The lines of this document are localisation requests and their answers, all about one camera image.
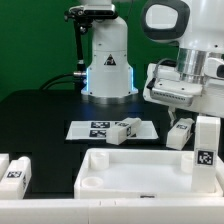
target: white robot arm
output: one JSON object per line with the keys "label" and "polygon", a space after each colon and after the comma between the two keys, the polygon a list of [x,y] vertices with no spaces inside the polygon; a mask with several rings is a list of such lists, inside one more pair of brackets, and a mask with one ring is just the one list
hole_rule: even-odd
{"label": "white robot arm", "polygon": [[[82,96],[95,103],[124,103],[138,93],[133,85],[133,69],[127,61],[127,25],[118,17],[112,0],[82,3],[66,13],[66,19],[74,21],[77,49],[81,46],[81,34],[93,29],[92,63],[86,69]],[[79,52],[78,60],[83,63]]]}
{"label": "white robot arm", "polygon": [[174,68],[159,64],[156,77],[149,65],[145,100],[224,117],[223,7],[220,0],[146,3],[143,31],[156,42],[178,42],[179,54]]}

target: green wall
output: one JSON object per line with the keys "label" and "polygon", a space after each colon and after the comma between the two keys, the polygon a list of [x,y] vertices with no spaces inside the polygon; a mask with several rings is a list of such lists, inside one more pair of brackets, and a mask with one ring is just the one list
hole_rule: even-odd
{"label": "green wall", "polygon": [[[140,27],[146,0],[134,2],[128,20],[128,59],[135,68],[135,86],[143,88],[149,62],[175,58],[177,49],[153,43]],[[0,100],[16,90],[38,89],[48,79],[76,70],[74,30],[64,22],[64,11],[77,0],[1,0]],[[126,18],[130,3],[116,3]],[[83,37],[85,59],[91,61],[91,32]],[[57,88],[71,88],[69,85]]]}

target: white tray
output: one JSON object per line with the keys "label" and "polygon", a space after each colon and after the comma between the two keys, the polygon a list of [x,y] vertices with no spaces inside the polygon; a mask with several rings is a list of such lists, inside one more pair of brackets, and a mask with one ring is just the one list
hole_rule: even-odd
{"label": "white tray", "polygon": [[75,182],[75,198],[222,197],[217,179],[214,193],[191,191],[192,174],[181,170],[181,158],[186,153],[193,154],[89,149]]}

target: cable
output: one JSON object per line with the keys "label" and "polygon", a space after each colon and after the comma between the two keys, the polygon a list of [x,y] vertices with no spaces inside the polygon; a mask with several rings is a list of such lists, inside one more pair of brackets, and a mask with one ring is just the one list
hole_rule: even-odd
{"label": "cable", "polygon": [[54,85],[58,85],[58,84],[64,84],[64,83],[73,83],[75,85],[74,81],[60,81],[60,82],[53,82],[51,84],[49,84],[48,86],[46,86],[46,88],[44,90],[48,90],[50,89],[52,86]]}
{"label": "cable", "polygon": [[157,64],[156,67],[153,71],[153,77],[152,80],[149,82],[149,84],[147,85],[147,88],[152,90],[152,88],[155,86],[155,82],[156,82],[156,78],[158,76],[158,71],[159,71],[159,66],[160,65],[175,65],[176,61],[169,59],[169,58],[164,58],[162,60],[160,60]]}
{"label": "cable", "polygon": [[131,5],[130,5],[130,8],[129,8],[129,10],[128,10],[128,15],[127,15],[126,22],[128,22],[128,19],[129,19],[129,16],[130,16],[130,14],[131,14],[133,5],[134,5],[134,0],[131,0]]}
{"label": "cable", "polygon": [[49,79],[47,82],[45,82],[40,88],[39,90],[43,90],[45,89],[49,84],[53,83],[54,81],[57,81],[59,79],[65,78],[65,77],[73,77],[73,74],[63,74],[63,75],[58,75],[52,79]]}

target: black tabletop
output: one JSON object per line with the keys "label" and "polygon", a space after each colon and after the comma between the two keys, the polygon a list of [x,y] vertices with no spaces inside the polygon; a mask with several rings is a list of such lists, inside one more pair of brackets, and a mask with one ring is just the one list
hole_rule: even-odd
{"label": "black tabletop", "polygon": [[[167,149],[167,110],[166,106],[145,102],[141,93],[136,101],[100,105],[83,101],[75,91],[14,92],[0,103],[0,153],[9,153],[11,160],[20,156],[31,159],[32,181],[27,197],[73,197],[74,182],[87,149]],[[195,114],[185,111],[178,111],[177,115],[195,118]],[[151,120],[159,139],[127,140],[119,146],[109,145],[105,140],[65,140],[71,121],[121,121],[127,117]],[[193,138],[184,150],[193,150]]]}

